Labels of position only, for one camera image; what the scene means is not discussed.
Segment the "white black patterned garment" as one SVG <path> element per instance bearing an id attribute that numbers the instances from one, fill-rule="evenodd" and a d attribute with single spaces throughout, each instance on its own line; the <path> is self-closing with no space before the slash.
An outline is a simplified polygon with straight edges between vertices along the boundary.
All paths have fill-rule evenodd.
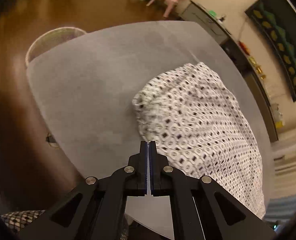
<path id="1" fill-rule="evenodd" d="M 210 176 L 262 218 L 262 158 L 234 94 L 206 64 L 154 77 L 133 98 L 138 130 L 187 176 Z"/>

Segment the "white curtain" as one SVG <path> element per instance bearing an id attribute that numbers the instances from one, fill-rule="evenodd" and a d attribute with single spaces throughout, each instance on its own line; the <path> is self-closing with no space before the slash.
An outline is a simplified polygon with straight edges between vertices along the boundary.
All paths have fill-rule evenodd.
<path id="1" fill-rule="evenodd" d="M 296 195 L 296 128 L 278 135 L 272 143 L 274 186 L 272 198 Z"/>

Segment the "long dark tv cabinet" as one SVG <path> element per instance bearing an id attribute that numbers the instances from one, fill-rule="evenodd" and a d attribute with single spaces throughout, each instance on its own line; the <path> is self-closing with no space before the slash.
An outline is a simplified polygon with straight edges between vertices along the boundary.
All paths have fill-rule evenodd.
<path id="1" fill-rule="evenodd" d="M 263 117 L 270 142 L 279 140 L 273 118 L 272 105 L 262 79 L 255 71 L 249 57 L 243 52 L 231 32 L 202 5 L 190 1 L 181 13 L 185 21 L 198 23 L 224 50 L 245 79 Z"/>

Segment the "dark framed wall picture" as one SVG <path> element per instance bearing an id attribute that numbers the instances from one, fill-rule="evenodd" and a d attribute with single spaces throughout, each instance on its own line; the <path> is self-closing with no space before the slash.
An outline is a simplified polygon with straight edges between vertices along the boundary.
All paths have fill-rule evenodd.
<path id="1" fill-rule="evenodd" d="M 246 15 L 259 29 L 281 65 L 296 102 L 296 12 L 288 0 L 257 0 Z"/>

